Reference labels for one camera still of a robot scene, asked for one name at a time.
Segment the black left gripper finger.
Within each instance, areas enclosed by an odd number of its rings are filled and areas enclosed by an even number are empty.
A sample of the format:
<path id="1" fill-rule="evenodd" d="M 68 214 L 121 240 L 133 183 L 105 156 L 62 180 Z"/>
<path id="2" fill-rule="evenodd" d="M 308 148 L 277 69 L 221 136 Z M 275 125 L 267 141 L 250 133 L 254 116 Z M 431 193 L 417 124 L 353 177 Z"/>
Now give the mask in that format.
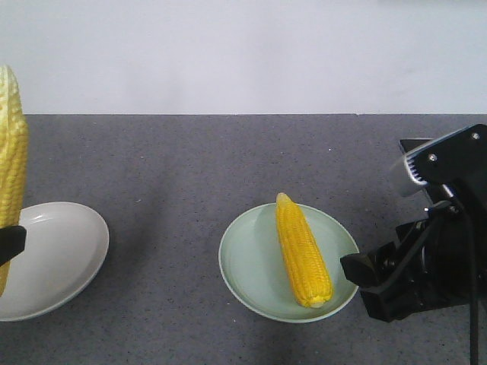
<path id="1" fill-rule="evenodd" d="M 0 266 L 3 266 L 24 251 L 26 238 L 27 230 L 25 227 L 16 225 L 0 229 Z"/>

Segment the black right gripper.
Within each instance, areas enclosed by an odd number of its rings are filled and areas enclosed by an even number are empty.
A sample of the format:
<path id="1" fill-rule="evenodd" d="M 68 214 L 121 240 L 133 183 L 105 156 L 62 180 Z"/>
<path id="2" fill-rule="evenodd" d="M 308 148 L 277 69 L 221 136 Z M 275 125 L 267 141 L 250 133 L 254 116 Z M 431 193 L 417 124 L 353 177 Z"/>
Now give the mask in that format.
<path id="1" fill-rule="evenodd" d="M 396 228 L 398 243 L 340 259 L 345 277 L 362 288 L 368 315 L 384 322 L 414 310 L 486 299 L 486 215 L 451 201 L 428 209 L 426 219 Z"/>

